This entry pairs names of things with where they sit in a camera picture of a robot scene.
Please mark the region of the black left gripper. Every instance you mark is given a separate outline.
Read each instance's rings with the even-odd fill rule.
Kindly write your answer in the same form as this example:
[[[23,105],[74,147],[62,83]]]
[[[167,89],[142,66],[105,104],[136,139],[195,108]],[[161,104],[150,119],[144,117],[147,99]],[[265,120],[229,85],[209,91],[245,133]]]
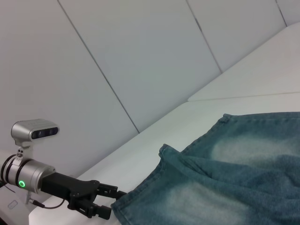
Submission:
[[[57,172],[42,179],[41,191],[68,201],[69,209],[79,209],[87,218],[98,216],[102,219],[109,219],[112,209],[94,204],[96,194],[112,199],[120,199],[127,194],[118,190],[117,186],[96,180],[82,181]]]

